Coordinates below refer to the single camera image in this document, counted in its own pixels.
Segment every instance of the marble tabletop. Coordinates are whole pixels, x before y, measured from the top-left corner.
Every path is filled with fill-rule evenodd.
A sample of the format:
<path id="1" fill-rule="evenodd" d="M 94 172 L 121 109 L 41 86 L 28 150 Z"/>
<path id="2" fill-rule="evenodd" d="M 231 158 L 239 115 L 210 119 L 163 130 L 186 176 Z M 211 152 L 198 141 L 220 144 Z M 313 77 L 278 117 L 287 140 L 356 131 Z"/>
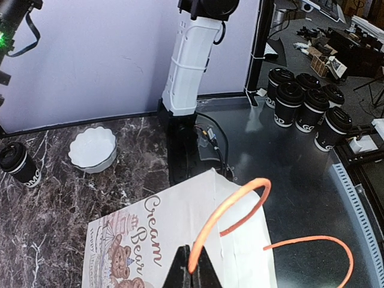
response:
<path id="1" fill-rule="evenodd" d="M 89 127 L 110 128 L 118 157 L 89 175 L 71 165 L 70 143 Z M 169 186 L 165 135 L 156 117 L 48 130 L 22 142 L 41 168 L 36 188 L 0 172 L 0 287 L 80 287 L 87 224 Z"/>

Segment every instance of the orange rope handle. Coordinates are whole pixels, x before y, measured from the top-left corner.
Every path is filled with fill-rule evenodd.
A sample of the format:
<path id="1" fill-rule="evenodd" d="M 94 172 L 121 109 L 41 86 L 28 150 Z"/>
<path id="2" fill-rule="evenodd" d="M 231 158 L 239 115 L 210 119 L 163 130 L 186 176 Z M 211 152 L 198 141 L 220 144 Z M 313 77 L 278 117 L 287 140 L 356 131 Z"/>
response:
<path id="1" fill-rule="evenodd" d="M 347 252 L 347 255 L 348 255 L 348 258 L 349 258 L 349 269 L 348 269 L 347 275 L 344 278 L 343 282 L 338 286 L 338 288 L 343 288 L 347 284 L 347 282 L 349 281 L 349 279 L 350 279 L 350 277 L 352 275 L 352 271 L 353 271 L 353 255 L 352 255 L 352 252 L 351 252 L 350 248 L 342 240 L 339 240 L 339 239 L 337 239 L 335 237 L 323 236 L 323 235 L 320 235 L 320 236 L 308 236 L 308 237 L 302 237 L 302 238 L 296 238 L 296 239 L 291 239 L 291 240 L 285 240 L 285 241 L 281 241 L 279 243 L 271 244 L 269 246 L 264 247 L 263 250 L 265 251 L 265 250 L 268 250 L 268 249 L 273 249 L 273 248 L 281 247 L 281 246 L 288 245 L 288 244 L 295 244 L 295 243 L 299 243 L 299 242 L 316 241 L 316 240 L 329 240 L 329 241 L 336 242 L 337 244 L 341 245 L 345 249 L 345 251 Z"/>
<path id="2" fill-rule="evenodd" d="M 260 200 L 256 204 L 256 206 L 245 216 L 243 219 L 239 220 L 236 224 L 232 225 L 228 229 L 220 232 L 220 236 L 225 236 L 233 231 L 235 231 L 238 227 L 244 224 L 249 218 L 251 218 L 256 211 L 264 204 L 265 200 L 268 198 L 269 192 L 271 191 L 271 182 L 265 178 L 256 178 L 244 186 L 240 187 L 236 192 L 234 192 L 231 196 L 229 196 L 216 210 L 212 213 L 208 221 L 205 223 L 203 229 L 200 231 L 196 242 L 193 245 L 192 251 L 190 253 L 190 258 L 188 261 L 188 271 L 192 274 L 197 267 L 197 262 L 199 260 L 200 254 L 202 252 L 205 241 L 207 240 L 210 232 L 213 227 L 216 225 L 217 221 L 221 218 L 221 216 L 231 208 L 238 200 L 244 197 L 249 192 L 254 189 L 260 188 L 262 186 L 265 187 L 263 195 Z"/>

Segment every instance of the bear illustration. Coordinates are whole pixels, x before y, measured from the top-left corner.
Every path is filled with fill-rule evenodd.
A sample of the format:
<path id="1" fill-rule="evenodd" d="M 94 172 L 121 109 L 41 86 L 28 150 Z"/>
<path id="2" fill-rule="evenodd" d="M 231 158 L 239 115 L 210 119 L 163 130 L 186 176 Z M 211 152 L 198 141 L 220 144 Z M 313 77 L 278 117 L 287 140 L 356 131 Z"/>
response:
<path id="1" fill-rule="evenodd" d="M 108 249 L 108 256 L 112 261 L 110 277 L 114 283 L 114 286 L 115 288 L 145 288 L 143 280 L 139 277 L 133 280 L 128 280 L 131 272 L 128 267 L 128 260 L 131 255 L 131 247 L 120 246 L 121 240 L 122 235 L 116 235 L 111 247 Z M 118 278 L 122 278 L 124 280 L 118 283 Z"/>

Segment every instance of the white bowl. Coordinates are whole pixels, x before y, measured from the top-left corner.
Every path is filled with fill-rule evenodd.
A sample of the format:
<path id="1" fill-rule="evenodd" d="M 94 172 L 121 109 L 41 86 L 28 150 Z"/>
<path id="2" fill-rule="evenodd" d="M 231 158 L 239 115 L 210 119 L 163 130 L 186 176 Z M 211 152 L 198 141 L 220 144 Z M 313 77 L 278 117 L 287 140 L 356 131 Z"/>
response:
<path id="1" fill-rule="evenodd" d="M 110 129 L 89 128 L 70 145 L 71 162 L 86 173 L 100 173 L 116 159 L 117 141 Z"/>

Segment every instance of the cup lid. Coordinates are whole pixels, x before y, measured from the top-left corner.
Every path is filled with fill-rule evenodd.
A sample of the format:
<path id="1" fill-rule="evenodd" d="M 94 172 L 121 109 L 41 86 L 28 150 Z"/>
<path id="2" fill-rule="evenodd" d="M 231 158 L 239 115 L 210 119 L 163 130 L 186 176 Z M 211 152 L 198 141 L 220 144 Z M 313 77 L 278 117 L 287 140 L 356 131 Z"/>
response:
<path id="1" fill-rule="evenodd" d="M 324 91 L 320 89 L 309 89 L 305 92 L 305 102 L 313 109 L 327 111 L 329 101 Z"/>
<path id="2" fill-rule="evenodd" d="M 326 112 L 328 121 L 341 132 L 348 132 L 352 128 L 352 119 L 347 112 L 340 107 L 332 107 Z"/>
<path id="3" fill-rule="evenodd" d="M 322 90 L 327 94 L 328 99 L 336 104 L 343 105 L 345 97 L 343 92 L 334 84 L 328 84 L 322 87 Z"/>
<path id="4" fill-rule="evenodd" d="M 0 151 L 0 167 L 5 172 L 17 168 L 24 159 L 25 146 L 19 142 L 8 144 Z"/>
<path id="5" fill-rule="evenodd" d="M 304 102 L 304 93 L 296 82 L 286 82 L 277 87 L 277 98 L 284 104 L 300 105 Z"/>
<path id="6" fill-rule="evenodd" d="M 269 78 L 279 85 L 284 82 L 294 81 L 295 75 L 288 69 L 275 68 L 269 71 Z"/>
<path id="7" fill-rule="evenodd" d="M 304 89 L 319 89 L 321 87 L 320 81 L 318 80 L 318 78 L 308 73 L 301 73 L 300 75 L 297 75 L 296 81 Z"/>

